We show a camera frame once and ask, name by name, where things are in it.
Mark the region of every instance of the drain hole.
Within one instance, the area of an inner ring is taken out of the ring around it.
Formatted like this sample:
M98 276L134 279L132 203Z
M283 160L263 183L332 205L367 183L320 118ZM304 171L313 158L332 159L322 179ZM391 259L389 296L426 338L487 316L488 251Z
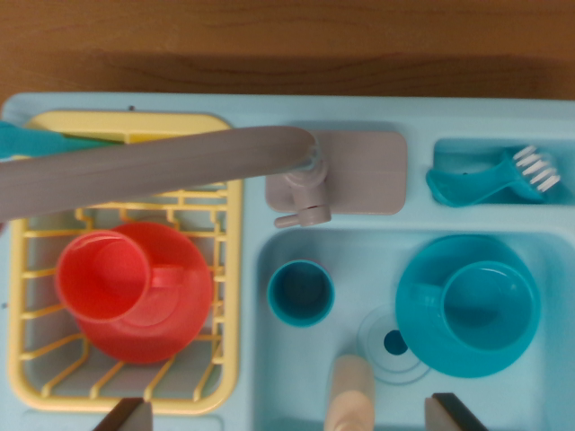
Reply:
M392 355L403 355L407 352L407 344L403 341L402 333L399 330L390 330L384 338L384 347Z

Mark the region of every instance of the drain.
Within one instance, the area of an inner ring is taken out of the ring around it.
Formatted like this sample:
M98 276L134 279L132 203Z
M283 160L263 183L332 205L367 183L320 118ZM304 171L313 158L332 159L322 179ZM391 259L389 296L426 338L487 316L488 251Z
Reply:
M376 378L385 383L413 383L429 371L405 344L393 304L376 308L363 320L358 350L373 367Z
M403 355L407 352L407 344L399 330L390 330L384 338L384 347L392 355Z

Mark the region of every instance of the yellow dish rack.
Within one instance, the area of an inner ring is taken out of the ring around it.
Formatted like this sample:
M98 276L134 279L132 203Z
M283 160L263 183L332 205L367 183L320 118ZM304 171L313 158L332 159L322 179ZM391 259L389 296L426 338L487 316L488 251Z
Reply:
M51 111L29 128L133 144L229 128L196 114ZM238 372L242 183L176 190L11 223L8 374L36 409L108 411L127 396L156 414L199 415L232 393ZM181 353L154 365L118 362L91 346L53 288L59 253L77 235L135 220L165 223L190 237L213 275L208 322Z

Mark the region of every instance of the teal brush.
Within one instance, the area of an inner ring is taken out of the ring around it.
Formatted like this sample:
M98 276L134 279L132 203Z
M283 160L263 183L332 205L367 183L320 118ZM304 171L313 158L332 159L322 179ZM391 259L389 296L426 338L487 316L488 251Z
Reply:
M500 163L487 171L461 174L432 169L426 180L438 202L467 207L507 188L526 201L544 203L548 190L561 176L549 157L529 145L515 154L504 151Z
M66 137L47 130L18 128L13 124L0 121L0 159L15 155L41 157L109 145L116 144L95 139Z

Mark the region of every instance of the white bristles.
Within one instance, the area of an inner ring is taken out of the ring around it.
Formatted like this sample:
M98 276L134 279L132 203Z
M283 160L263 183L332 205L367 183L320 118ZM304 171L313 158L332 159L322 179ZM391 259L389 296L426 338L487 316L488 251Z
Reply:
M528 145L515 153L513 161L523 176L531 177L529 184L541 193L545 193L561 180L551 161L538 153L534 145Z

